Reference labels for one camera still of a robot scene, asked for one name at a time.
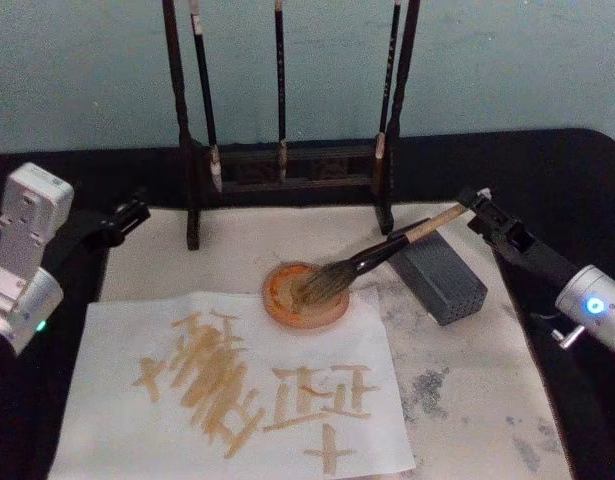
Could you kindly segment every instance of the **robotic arm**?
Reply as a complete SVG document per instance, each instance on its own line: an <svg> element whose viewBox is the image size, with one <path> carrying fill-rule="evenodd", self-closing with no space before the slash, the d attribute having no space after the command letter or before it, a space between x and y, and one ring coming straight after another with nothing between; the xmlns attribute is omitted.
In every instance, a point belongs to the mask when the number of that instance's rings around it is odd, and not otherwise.
<svg viewBox="0 0 615 480"><path fill-rule="evenodd" d="M73 197L71 185L32 163L7 178L0 215L0 361L17 357L63 299L40 264ZM116 247L147 218L147 204L135 195L81 243L87 251Z"/></svg>
<svg viewBox="0 0 615 480"><path fill-rule="evenodd" d="M468 226L509 263L535 273L560 289L555 306L578 326L568 335L552 336L567 349L585 330L615 352L615 281L593 265L577 268L538 240L523 223L490 198L472 190L458 201L476 216Z"/></svg>

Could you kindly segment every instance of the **brush tip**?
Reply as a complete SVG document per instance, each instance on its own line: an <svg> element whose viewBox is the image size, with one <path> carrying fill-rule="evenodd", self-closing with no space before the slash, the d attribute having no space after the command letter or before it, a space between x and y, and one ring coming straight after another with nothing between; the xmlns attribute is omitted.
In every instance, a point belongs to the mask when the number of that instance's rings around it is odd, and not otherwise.
<svg viewBox="0 0 615 480"><path fill-rule="evenodd" d="M325 265L292 289L294 306L302 309L305 306L323 305L348 288L357 276L356 268L351 262Z"/></svg>
<svg viewBox="0 0 615 480"><path fill-rule="evenodd" d="M218 193L223 193L223 180L220 175L213 175L214 186Z"/></svg>
<svg viewBox="0 0 615 480"><path fill-rule="evenodd" d="M278 142L278 167L280 169L280 183L284 183L287 177L287 142L284 138Z"/></svg>

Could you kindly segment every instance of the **orange ink dish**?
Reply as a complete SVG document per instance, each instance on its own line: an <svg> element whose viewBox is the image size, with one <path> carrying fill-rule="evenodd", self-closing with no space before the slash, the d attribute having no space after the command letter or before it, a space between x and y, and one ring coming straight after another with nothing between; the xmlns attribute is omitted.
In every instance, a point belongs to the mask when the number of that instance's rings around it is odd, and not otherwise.
<svg viewBox="0 0 615 480"><path fill-rule="evenodd" d="M304 282L318 267L307 263L284 263L272 270L263 283L265 310L279 323L309 329L329 325L347 311L349 290L344 290L324 305L306 305L297 310L292 289Z"/></svg>

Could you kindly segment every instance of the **brush bristles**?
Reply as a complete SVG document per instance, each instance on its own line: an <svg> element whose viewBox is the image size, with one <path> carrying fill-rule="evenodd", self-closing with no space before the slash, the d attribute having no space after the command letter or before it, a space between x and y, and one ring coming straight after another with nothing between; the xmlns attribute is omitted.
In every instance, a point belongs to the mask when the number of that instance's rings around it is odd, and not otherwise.
<svg viewBox="0 0 615 480"><path fill-rule="evenodd" d="M358 273L352 262L330 263L311 275L303 285L292 292L294 304L322 305L345 290L356 279Z"/></svg>

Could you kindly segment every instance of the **bamboo brush handle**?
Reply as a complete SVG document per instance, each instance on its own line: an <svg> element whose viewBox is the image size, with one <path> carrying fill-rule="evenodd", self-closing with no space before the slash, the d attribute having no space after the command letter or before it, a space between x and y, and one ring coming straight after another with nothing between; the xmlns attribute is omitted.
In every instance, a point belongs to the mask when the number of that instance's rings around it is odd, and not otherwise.
<svg viewBox="0 0 615 480"><path fill-rule="evenodd" d="M467 210L468 208L462 206L461 204L454 205L450 209L436 215L434 218L430 218L425 223L412 228L405 233L405 236L407 237L407 240L409 240L409 243L414 243L443 225L451 222L455 218L460 217Z"/></svg>

